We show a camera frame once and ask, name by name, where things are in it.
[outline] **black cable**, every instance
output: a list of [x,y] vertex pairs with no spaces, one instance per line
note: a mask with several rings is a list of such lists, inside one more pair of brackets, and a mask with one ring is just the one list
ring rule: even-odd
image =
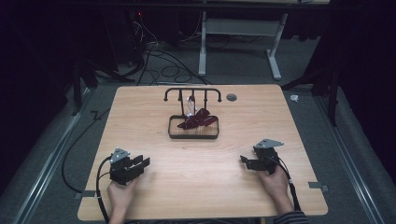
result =
[[105,69],[104,67],[100,66],[99,64],[96,64],[94,62],[92,62],[91,60],[85,59],[84,62],[88,63],[90,66],[105,72],[106,74],[108,74],[111,77],[114,77],[115,79],[119,80],[119,81],[123,81],[123,82],[134,82],[134,79],[129,79],[127,77],[123,77],[120,74],[114,72],[114,71],[110,71]]
[[139,70],[141,70],[143,68],[144,65],[145,65],[145,60],[143,59],[143,56],[140,56],[139,57],[139,61],[137,62],[137,66],[133,70],[131,70],[131,71],[129,71],[129,72],[127,72],[127,73],[125,73],[124,75],[121,75],[121,76],[122,77],[128,77],[128,76],[131,76],[133,74],[136,74]]
[[264,38],[263,35],[256,35],[250,40],[243,40],[243,39],[235,38],[235,36],[240,36],[240,35],[230,35],[229,36],[230,40],[232,40],[234,42],[239,42],[239,43],[253,43],[253,42],[257,41],[258,39],[263,39]]
[[201,80],[205,85],[207,85],[208,83],[209,83],[209,84],[212,84],[212,83],[210,83],[208,80],[206,80],[205,78],[199,77],[199,76],[195,75],[195,74],[194,74],[183,62],[181,62],[178,58],[176,58],[176,57],[173,56],[172,54],[167,53],[167,52],[164,52],[164,51],[161,51],[161,50],[155,50],[155,52],[160,52],[160,53],[162,53],[162,54],[165,54],[165,55],[167,55],[167,56],[169,56],[169,57],[175,59],[178,63],[180,63],[180,64],[182,65],[182,68],[184,68],[184,69],[189,73],[189,75],[198,78],[198,79]]
[[180,41],[179,44],[186,47],[198,47],[201,46],[201,39],[197,39],[200,35],[190,38],[188,40]]
[[[218,41],[218,40],[216,40],[216,39],[220,39],[220,40],[224,40],[224,39],[225,39],[225,43],[222,44],[222,45],[219,46],[219,47],[213,47],[213,46],[210,46],[210,41],[209,41],[210,38],[215,39],[214,41]],[[207,39],[207,41],[206,41],[206,46],[207,46],[209,49],[223,49],[223,48],[225,48],[228,44],[230,44],[230,37],[229,37],[228,35],[210,35],[210,36],[208,36],[208,39]]]
[[98,173],[96,174],[96,197],[98,199],[99,207],[100,207],[100,210],[102,211],[102,215],[103,215],[103,218],[105,219],[106,223],[108,223],[110,221],[110,219],[108,218],[108,214],[106,212],[105,205],[103,204],[102,195],[101,195],[100,189],[99,189],[99,179],[100,179],[100,172],[102,170],[102,166],[105,164],[105,162],[109,161],[110,159],[111,159],[111,156],[106,157],[100,163],[99,168],[98,168]]
[[146,57],[145,67],[143,68],[143,71],[142,71],[142,73],[140,74],[140,77],[139,77],[139,79],[138,79],[137,82],[136,82],[136,86],[138,86],[138,85],[140,84],[140,82],[142,81],[142,77],[143,77],[143,75],[144,75],[145,72],[146,72],[146,69],[147,69],[148,64],[149,64],[149,55],[150,55],[150,53],[151,53],[151,51],[152,51],[152,48],[153,48],[153,47],[151,47],[151,48],[149,49],[149,51],[148,51],[148,55],[147,55],[147,57]]
[[108,111],[110,110],[110,108],[108,109],[108,110],[106,110],[105,112],[103,112],[98,118],[96,118],[80,135],[79,135],[79,137],[72,143],[72,145],[67,149],[67,151],[66,151],[66,153],[64,154],[64,159],[63,159],[63,161],[62,161],[62,170],[61,170],[61,173],[62,173],[62,180],[64,181],[64,183],[66,184],[66,186],[67,187],[69,187],[71,190],[73,190],[74,192],[76,192],[76,193],[82,193],[82,190],[80,190],[80,189],[76,189],[76,188],[74,188],[73,186],[71,186],[68,182],[67,182],[67,179],[66,179],[66,176],[65,176],[65,174],[64,174],[64,166],[65,166],[65,163],[66,163],[66,158],[67,158],[67,155],[69,154],[69,152],[70,152],[70,150],[73,148],[73,146],[77,143],[77,141],[85,134],[85,132],[87,132],[90,128],[91,128],[91,126],[97,121],[97,120],[99,120],[99,119],[101,119],[102,118],[102,116],[104,116]]
[[289,181],[289,186],[290,186],[290,194],[291,197],[293,198],[293,203],[294,203],[294,210],[295,211],[301,211],[301,207],[300,207],[300,203],[298,202],[298,198],[297,198],[297,192],[296,192],[296,188],[294,187],[293,181],[291,179],[289,170],[287,169],[287,167],[285,168],[282,164],[280,164],[280,162],[274,160],[273,158],[266,156],[268,159],[270,159],[271,161],[275,162],[278,166],[280,166],[280,168],[282,168],[283,172],[285,172],[286,174],[286,178]]
[[[187,79],[185,79],[185,80],[179,80],[181,77],[188,77]],[[177,76],[177,77],[175,77],[175,82],[177,82],[177,83],[185,83],[185,82],[188,82],[188,81],[190,81],[192,79],[192,76],[191,75],[180,75],[180,76]]]
[[110,174],[110,172],[107,172],[107,173],[104,173],[104,174],[100,175],[99,179],[102,178],[104,175],[108,175],[108,174]]
[[[158,82],[157,82],[157,80],[158,80],[158,78],[160,78],[160,73],[159,72],[157,72],[157,71],[155,71],[155,70],[148,70],[148,72],[151,74],[151,76],[152,76],[152,81],[150,82],[150,86],[155,82],[155,84],[156,84],[156,86],[158,86]],[[152,73],[153,72],[155,72],[155,73],[157,73],[157,76],[155,77],[154,75],[152,75]]]
[[[168,68],[176,68],[177,70],[176,70],[176,72],[175,72],[174,74],[172,74],[172,75],[166,75],[164,71],[165,71],[166,69],[168,69]],[[180,67],[177,66],[177,64],[166,66],[166,67],[164,67],[164,68],[161,70],[161,74],[162,74],[164,77],[175,77],[175,76],[177,76],[177,74],[179,74],[179,73],[180,73]]]

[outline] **sleeve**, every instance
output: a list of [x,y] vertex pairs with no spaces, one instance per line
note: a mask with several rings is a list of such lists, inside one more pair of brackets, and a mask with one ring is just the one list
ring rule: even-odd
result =
[[274,218],[274,224],[308,224],[309,220],[302,211],[286,213]]

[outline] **white object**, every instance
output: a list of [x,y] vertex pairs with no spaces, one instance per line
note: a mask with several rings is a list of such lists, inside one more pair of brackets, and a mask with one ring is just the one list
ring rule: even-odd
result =
[[298,102],[298,95],[291,95],[290,99],[294,102]]

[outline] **dark background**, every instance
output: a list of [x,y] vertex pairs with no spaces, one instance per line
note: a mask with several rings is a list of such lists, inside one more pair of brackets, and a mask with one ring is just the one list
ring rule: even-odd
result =
[[[331,19],[328,12],[290,13],[283,37],[298,35],[304,41],[321,35],[307,74],[340,59],[339,84],[395,181],[396,8],[391,1],[367,2],[370,4],[333,1],[334,6],[368,7],[337,12]],[[37,138],[65,105],[64,94],[71,86],[76,60],[88,57],[111,69],[119,59],[101,13],[72,10],[66,20],[64,8],[42,1],[8,1],[0,7],[3,192]],[[186,35],[193,32],[190,21],[196,21],[197,14],[152,10],[144,16],[160,39],[176,45],[178,30]],[[168,26],[156,26],[158,19]],[[95,58],[95,50],[107,52],[106,56]]]

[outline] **gray floor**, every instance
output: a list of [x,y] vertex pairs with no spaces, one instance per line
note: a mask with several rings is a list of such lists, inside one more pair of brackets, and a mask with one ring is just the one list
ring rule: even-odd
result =
[[[281,41],[276,53],[282,75],[280,81],[272,79],[269,64],[265,59],[264,50],[270,48],[271,38],[233,36],[228,45],[219,48],[224,43],[223,39],[209,43],[211,48],[208,49],[205,78],[210,83],[284,85],[303,74],[318,41]],[[155,49],[175,55],[196,74],[199,46],[196,42],[188,44],[174,48],[161,43]],[[157,56],[161,54],[156,50],[151,53]],[[151,73],[146,73],[142,77],[142,84],[175,82],[175,77],[164,76],[153,81],[153,77],[157,76],[154,71],[161,73],[162,69],[169,65],[170,63],[164,59],[150,56],[147,69],[151,70]],[[122,71],[128,69],[124,65],[120,67]],[[166,68],[164,73],[170,76],[175,71],[176,68],[171,67]],[[202,83],[196,77],[189,82]],[[96,110],[101,114],[110,108],[117,87],[122,85],[125,84],[101,79],[97,89],[89,90],[85,94],[86,104],[76,117],[71,116],[74,105],[70,101],[54,119],[2,195],[1,223],[80,222],[77,217],[80,199],[76,198],[76,193],[63,182],[59,162],[51,164],[54,172],[48,173],[48,182],[45,182],[48,183],[47,186],[34,191],[32,196],[35,196],[35,200],[26,199],[29,198],[40,172],[44,172],[43,167],[48,165],[46,162],[57,155],[62,158],[64,151],[70,147],[65,164],[65,176],[73,187],[84,189],[106,125],[106,116],[96,121],[87,132],[84,133],[84,130],[92,124],[91,111]],[[334,128],[329,125],[323,114],[322,103],[326,102],[326,96],[312,97],[309,88],[309,85],[299,86],[284,91],[284,94],[318,181],[328,189],[324,190],[323,195],[329,206],[329,213],[325,216],[310,217],[311,223],[392,223],[396,220],[395,186],[371,149],[342,90],[339,91],[336,111],[338,126]],[[292,94],[299,95],[297,103],[290,100]],[[64,135],[67,130],[71,130],[70,135]],[[64,146],[60,143],[61,139],[67,140]]]

